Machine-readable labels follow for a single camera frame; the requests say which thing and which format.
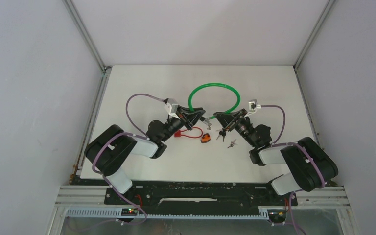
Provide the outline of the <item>silver keys of green lock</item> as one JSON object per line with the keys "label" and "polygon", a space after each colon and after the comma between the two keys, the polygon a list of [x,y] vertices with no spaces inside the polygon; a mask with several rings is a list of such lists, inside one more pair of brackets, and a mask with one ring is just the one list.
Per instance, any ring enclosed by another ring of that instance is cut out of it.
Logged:
{"label": "silver keys of green lock", "polygon": [[207,126],[207,130],[211,130],[211,126],[212,124],[210,123],[210,120],[208,118],[205,118],[203,121],[202,121],[204,124],[206,124]]}

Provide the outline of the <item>red cable lock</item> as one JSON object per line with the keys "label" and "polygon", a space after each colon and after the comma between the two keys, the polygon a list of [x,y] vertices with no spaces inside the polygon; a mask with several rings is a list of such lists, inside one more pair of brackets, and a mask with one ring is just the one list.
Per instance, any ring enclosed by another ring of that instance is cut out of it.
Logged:
{"label": "red cable lock", "polygon": [[178,130],[175,134],[175,138],[185,137],[190,139],[200,139],[202,138],[204,132],[199,127],[193,127],[192,129]]}

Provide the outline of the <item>black key bunch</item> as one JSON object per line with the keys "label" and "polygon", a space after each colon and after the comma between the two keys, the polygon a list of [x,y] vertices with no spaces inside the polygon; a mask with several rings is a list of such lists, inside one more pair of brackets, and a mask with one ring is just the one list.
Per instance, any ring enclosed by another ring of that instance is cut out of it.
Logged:
{"label": "black key bunch", "polygon": [[216,140],[222,140],[222,142],[224,142],[226,134],[227,134],[226,129],[222,128],[221,130],[218,131],[218,136],[217,136]]}

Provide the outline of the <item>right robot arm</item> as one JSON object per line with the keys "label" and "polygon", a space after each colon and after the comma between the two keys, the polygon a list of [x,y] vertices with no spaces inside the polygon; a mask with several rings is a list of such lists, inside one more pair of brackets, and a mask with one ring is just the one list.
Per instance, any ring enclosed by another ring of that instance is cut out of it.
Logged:
{"label": "right robot arm", "polygon": [[327,182],[339,174],[336,163],[310,137],[297,142],[272,143],[271,128],[260,124],[254,126],[248,112],[215,112],[221,124],[220,135],[235,130],[252,147],[249,157],[259,166],[286,165],[289,173],[269,182],[265,198],[272,205],[279,204],[291,192],[310,192],[324,188]]}

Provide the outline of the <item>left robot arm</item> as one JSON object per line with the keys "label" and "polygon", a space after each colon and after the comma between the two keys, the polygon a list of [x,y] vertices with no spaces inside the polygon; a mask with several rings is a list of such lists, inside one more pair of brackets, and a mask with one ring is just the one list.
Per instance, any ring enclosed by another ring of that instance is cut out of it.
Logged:
{"label": "left robot arm", "polygon": [[92,169],[107,179],[116,188],[116,197],[124,204],[133,202],[135,190],[122,165],[129,155],[140,155],[156,159],[166,150],[165,141],[183,127],[192,130],[205,114],[203,108],[178,106],[175,116],[165,123],[154,120],[148,125],[147,136],[125,132],[118,125],[111,125],[85,148],[85,157],[92,163]]}

